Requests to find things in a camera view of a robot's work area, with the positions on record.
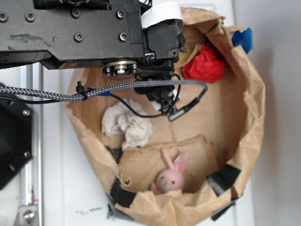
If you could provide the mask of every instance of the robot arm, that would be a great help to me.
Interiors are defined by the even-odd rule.
[[[105,76],[171,81],[179,51],[185,51],[179,5],[171,11],[180,17],[162,19],[164,9],[139,0],[0,0],[0,4],[0,68],[40,62],[49,70],[103,67]],[[149,20],[156,10],[158,16]],[[198,101],[206,92],[203,87]],[[172,84],[135,90],[160,103],[162,112],[168,109],[164,115],[173,115],[170,120],[192,107],[176,109],[178,96]]]

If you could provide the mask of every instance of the black tape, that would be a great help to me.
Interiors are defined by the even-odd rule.
[[[112,199],[110,199],[111,203],[108,204],[108,213],[107,213],[107,217],[116,217],[122,220],[128,220],[128,221],[134,221],[134,218],[130,217],[129,215],[127,215],[126,213],[116,209],[116,207],[114,206],[114,202]]]
[[[224,208],[221,208],[220,210],[216,211],[213,213],[211,219],[213,221],[216,221],[218,218],[220,218],[231,206],[233,206],[235,204],[235,200],[233,200],[232,202],[230,202],[227,206],[225,206]]]
[[[116,178],[111,188],[110,196],[115,203],[118,203],[120,206],[129,208],[136,194],[137,193],[124,190],[121,187],[120,180]]]
[[[240,172],[239,169],[233,166],[225,165],[220,171],[207,176],[207,181],[215,194],[220,196],[234,185]]]
[[[118,164],[120,161],[120,158],[123,154],[123,151],[121,148],[110,148],[109,146],[105,147],[113,156],[114,160],[116,161],[116,163]]]

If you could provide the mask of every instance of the white crumpled cloth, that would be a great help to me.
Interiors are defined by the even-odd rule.
[[[126,98],[123,100],[139,114],[146,115],[139,103]],[[122,143],[123,151],[128,147],[144,147],[153,135],[153,126],[150,119],[136,116],[121,102],[105,111],[102,125],[102,133],[108,137],[125,134],[125,141]]]

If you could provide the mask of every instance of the crumpled paper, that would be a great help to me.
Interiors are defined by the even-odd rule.
[[[147,115],[137,102],[126,98],[123,100],[138,114]],[[122,150],[125,151],[129,147],[144,147],[153,134],[153,128],[150,119],[135,115],[123,103],[118,102],[104,112],[102,132],[108,137],[125,134],[125,141],[122,143]]]
[[[186,79],[217,82],[224,74],[224,58],[211,43],[206,43],[198,55],[182,67],[182,72]]]

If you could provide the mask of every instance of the braided cable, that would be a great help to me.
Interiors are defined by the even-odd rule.
[[[87,91],[85,94],[88,98],[99,96],[103,93],[119,90],[119,89],[129,89],[129,88],[143,88],[143,87],[154,87],[154,86],[173,86],[173,85],[189,85],[197,84],[204,88],[204,91],[207,91],[208,86],[199,81],[199,80],[154,80],[154,81],[134,81],[134,82],[125,82],[113,84],[105,87],[101,87],[95,90]],[[75,95],[62,95],[56,93],[50,93],[34,89],[22,89],[14,87],[2,87],[0,86],[0,93],[9,93],[22,96],[31,96],[31,97],[40,97],[46,98],[55,101],[65,101],[65,102],[75,102],[84,100],[82,94]]]

